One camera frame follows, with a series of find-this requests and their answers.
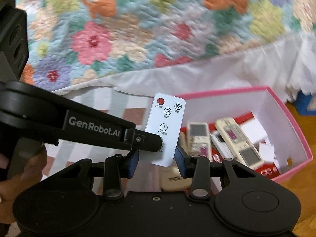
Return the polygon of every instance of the white remote control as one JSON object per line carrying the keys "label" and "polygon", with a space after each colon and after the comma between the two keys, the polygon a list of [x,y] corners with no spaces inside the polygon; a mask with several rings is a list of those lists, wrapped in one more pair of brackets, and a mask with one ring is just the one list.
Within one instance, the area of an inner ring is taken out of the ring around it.
{"label": "white remote control", "polygon": [[163,146],[158,152],[140,151],[140,160],[158,166],[172,164],[184,108],[184,99],[162,93],[156,94],[145,131],[160,135]]}
{"label": "white remote control", "polygon": [[231,158],[235,159],[235,156],[232,154],[230,149],[228,148],[227,144],[225,143],[224,139],[220,135],[218,131],[213,131],[211,133],[212,143],[215,145],[217,151],[222,156],[223,159]]}

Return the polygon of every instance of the pink box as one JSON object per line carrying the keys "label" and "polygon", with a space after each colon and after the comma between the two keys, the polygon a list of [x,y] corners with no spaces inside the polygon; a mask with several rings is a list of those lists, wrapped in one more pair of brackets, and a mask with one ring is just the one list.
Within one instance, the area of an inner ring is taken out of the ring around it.
{"label": "pink box", "polygon": [[182,127],[187,122],[213,123],[223,117],[237,117],[251,111],[260,121],[280,164],[281,183],[312,161],[309,145],[285,104],[269,87],[246,87],[178,95],[186,106]]}

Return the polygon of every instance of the white paper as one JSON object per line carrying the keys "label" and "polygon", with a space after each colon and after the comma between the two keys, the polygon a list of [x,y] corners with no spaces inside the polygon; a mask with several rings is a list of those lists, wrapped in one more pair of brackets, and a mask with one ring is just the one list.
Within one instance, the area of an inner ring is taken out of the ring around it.
{"label": "white paper", "polygon": [[267,138],[265,138],[264,139],[264,141],[265,141],[265,144],[266,145],[271,145],[271,142],[270,142],[270,140],[269,140],[269,138],[267,137]]}
{"label": "white paper", "polygon": [[256,118],[246,121],[240,127],[252,143],[263,141],[268,137],[267,132]]}
{"label": "white paper", "polygon": [[264,143],[259,144],[259,153],[264,161],[268,164],[274,163],[274,146],[266,145]]}

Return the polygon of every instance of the wooden floor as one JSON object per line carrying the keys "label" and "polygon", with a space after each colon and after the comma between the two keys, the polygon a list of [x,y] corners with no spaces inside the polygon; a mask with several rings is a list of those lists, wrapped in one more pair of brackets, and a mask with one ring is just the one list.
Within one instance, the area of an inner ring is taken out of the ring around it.
{"label": "wooden floor", "polygon": [[292,104],[288,103],[287,107],[300,125],[314,160],[282,185],[295,193],[302,205],[294,233],[299,237],[316,237],[316,116],[300,116]]}

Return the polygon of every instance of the remote control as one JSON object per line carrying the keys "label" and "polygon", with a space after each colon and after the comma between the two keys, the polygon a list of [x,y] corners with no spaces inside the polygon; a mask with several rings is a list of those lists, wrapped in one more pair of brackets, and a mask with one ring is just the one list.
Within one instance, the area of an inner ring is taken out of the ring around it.
{"label": "remote control", "polygon": [[235,156],[232,154],[232,152],[230,151],[230,149],[228,148],[227,144],[225,143],[224,139],[221,137],[218,131],[213,131],[211,133],[211,140],[212,143],[215,145],[216,150],[219,152],[223,159],[235,159]]}
{"label": "remote control", "polygon": [[223,118],[215,122],[215,127],[237,160],[255,170],[264,164],[258,150],[232,118]]}
{"label": "remote control", "polygon": [[186,136],[185,136],[184,132],[180,132],[180,134],[179,134],[178,145],[180,145],[182,147],[182,149],[184,149],[184,151],[186,153],[188,153],[188,145],[186,142]]}
{"label": "remote control", "polygon": [[178,142],[185,100],[157,93],[145,131],[161,136],[163,146],[158,152],[140,151],[140,160],[158,166],[170,166]]}
{"label": "remote control", "polygon": [[212,158],[209,124],[200,122],[187,123],[188,154]]}
{"label": "remote control", "polygon": [[160,168],[160,187],[164,191],[183,191],[192,184],[192,178],[182,178],[175,160],[171,166]]}

